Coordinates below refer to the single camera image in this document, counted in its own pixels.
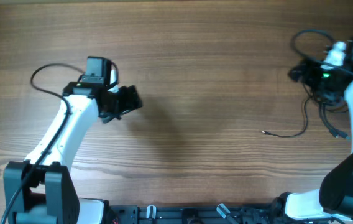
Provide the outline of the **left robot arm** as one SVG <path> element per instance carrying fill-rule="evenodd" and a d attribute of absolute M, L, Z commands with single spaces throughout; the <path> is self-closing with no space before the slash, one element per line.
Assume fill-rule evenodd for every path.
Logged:
<path fill-rule="evenodd" d="M 56 94 L 60 108 L 42 140 L 22 162 L 11 161 L 4 170 L 2 223 L 120 223 L 107 200 L 79 198 L 70 175 L 97 119 L 106 124 L 142 107 L 136 87 L 118 83 L 113 61 L 89 56 L 78 80 Z"/>

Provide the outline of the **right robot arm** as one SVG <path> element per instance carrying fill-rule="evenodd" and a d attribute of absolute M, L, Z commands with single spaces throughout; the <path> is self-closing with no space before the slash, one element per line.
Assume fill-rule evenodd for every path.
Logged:
<path fill-rule="evenodd" d="M 305 193 L 287 193 L 281 201 L 281 214 L 291 222 L 327 223 L 353 221 L 353 38 L 338 42 L 324 31 L 331 42 L 324 59 L 319 60 L 291 48 L 302 61 L 289 76 L 302 82 L 308 98 L 318 104 L 319 116 L 336 138 L 351 142 L 351 152 L 323 179 L 320 187 Z"/>

